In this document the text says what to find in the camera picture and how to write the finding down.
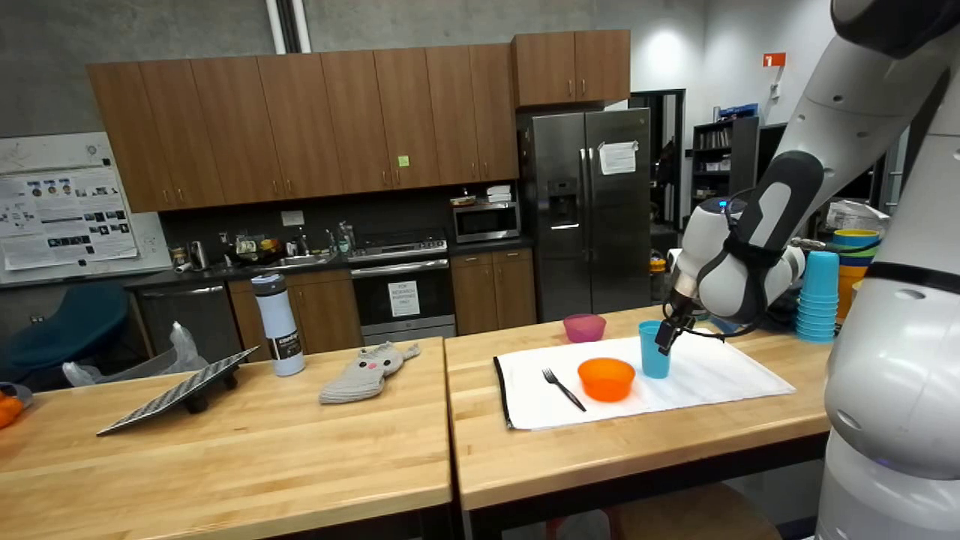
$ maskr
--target microwave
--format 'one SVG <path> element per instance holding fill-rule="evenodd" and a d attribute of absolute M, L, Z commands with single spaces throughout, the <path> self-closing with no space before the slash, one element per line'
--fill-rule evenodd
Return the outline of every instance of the microwave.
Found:
<path fill-rule="evenodd" d="M 454 205 L 454 242 L 489 242 L 519 236 L 517 201 Z"/>

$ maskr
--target butcher block table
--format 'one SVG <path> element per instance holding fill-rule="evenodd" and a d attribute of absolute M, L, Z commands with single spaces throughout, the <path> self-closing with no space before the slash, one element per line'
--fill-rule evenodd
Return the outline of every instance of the butcher block table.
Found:
<path fill-rule="evenodd" d="M 2 536 L 277 536 L 451 511 L 445 343 L 368 403 L 319 404 L 357 351 L 244 362 L 209 409 L 97 437 L 186 376 L 39 392 L 0 433 Z"/>
<path fill-rule="evenodd" d="M 613 313 L 606 337 L 635 337 L 646 318 L 660 305 Z M 491 358 L 565 343 L 560 321 L 445 343 L 459 504 L 474 536 L 822 457 L 827 345 L 765 330 L 732 340 L 795 386 L 787 397 L 513 433 Z"/>

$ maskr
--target dishwasher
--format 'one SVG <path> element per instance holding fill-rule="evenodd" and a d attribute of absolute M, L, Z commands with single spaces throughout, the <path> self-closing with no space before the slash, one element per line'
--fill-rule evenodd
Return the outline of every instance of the dishwasher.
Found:
<path fill-rule="evenodd" d="M 193 333 L 209 362 L 244 349 L 232 294 L 222 282 L 141 288 L 136 297 L 152 355 L 170 349 L 175 321 Z"/>

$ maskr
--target kitchen counter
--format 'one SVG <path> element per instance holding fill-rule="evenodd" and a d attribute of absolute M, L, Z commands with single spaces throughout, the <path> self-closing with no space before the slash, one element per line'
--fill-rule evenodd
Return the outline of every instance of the kitchen counter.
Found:
<path fill-rule="evenodd" d="M 654 309 L 606 313 L 606 337 L 635 337 Z M 565 345 L 560 321 L 445 343 L 459 502 L 474 531 L 502 531 L 565 511 L 614 504 L 822 457 L 832 345 L 757 330 L 732 345 L 795 392 L 618 421 L 517 433 L 505 421 L 491 358 Z"/>
<path fill-rule="evenodd" d="M 304 260 L 304 264 L 261 264 L 261 268 L 207 268 L 207 269 L 165 269 L 141 278 L 127 278 L 127 288 L 165 288 L 165 284 L 207 284 L 207 282 L 233 282 L 251 278 L 257 273 L 314 273 L 314 269 L 341 269 L 348 260 Z"/>
<path fill-rule="evenodd" d="M 16 536 L 280 536 L 447 511 L 445 345 L 379 400 L 319 404 L 357 351 L 310 355 L 295 378 L 244 362 L 204 413 L 100 428 L 186 376 L 39 392 L 0 434 L 0 527 Z"/>

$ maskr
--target backsplash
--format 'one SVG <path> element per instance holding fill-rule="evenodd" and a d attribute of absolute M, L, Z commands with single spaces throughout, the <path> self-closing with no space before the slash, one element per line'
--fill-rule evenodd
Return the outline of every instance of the backsplash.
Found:
<path fill-rule="evenodd" d="M 414 188 L 414 192 L 376 192 L 376 195 L 344 195 L 344 197 L 314 197 L 291 205 L 248 205 L 248 208 L 213 208 L 213 209 L 183 209 L 158 212 L 168 245 L 193 245 L 201 240 L 207 259 L 218 260 L 218 231 L 236 233 L 266 233 L 280 240 L 301 236 L 301 227 L 282 227 L 282 209 L 304 209 L 304 227 L 312 249 L 328 245 L 328 227 L 336 231 L 340 222 L 354 226 L 354 245 L 385 242 L 385 240 L 451 240 L 451 197 L 461 195 L 459 187 L 451 188 Z"/>

